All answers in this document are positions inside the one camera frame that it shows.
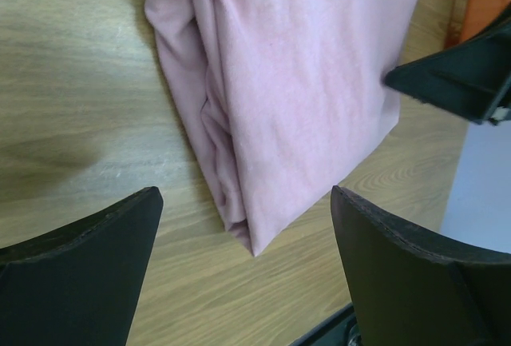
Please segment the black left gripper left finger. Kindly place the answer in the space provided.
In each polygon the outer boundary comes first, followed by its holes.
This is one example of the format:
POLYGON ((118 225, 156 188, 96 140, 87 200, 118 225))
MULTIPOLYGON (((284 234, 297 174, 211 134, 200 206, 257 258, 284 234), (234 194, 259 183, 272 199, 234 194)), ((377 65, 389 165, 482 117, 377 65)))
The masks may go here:
POLYGON ((3 345, 124 345, 163 210, 156 187, 1 250, 3 345))

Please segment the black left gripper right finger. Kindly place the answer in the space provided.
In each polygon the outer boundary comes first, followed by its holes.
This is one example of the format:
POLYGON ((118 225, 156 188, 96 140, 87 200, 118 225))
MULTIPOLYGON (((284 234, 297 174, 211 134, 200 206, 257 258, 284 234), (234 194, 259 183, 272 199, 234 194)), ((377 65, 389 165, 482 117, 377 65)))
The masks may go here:
POLYGON ((510 255, 331 191, 335 238, 365 345, 507 345, 510 255))

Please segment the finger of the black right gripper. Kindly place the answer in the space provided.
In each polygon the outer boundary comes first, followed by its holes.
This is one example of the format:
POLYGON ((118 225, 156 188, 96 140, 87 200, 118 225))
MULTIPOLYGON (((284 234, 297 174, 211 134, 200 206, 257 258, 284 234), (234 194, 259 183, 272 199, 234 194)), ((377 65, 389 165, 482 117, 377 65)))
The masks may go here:
POLYGON ((510 120, 510 13, 470 39, 398 66, 386 86, 475 124, 510 120))

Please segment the pink printed t-shirt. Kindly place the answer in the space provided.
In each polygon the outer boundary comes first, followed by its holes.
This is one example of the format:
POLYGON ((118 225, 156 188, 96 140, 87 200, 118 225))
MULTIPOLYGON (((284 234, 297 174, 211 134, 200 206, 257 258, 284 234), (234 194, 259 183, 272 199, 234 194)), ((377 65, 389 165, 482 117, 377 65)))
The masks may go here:
POLYGON ((417 0, 145 0, 225 229, 259 255, 382 142, 417 0))

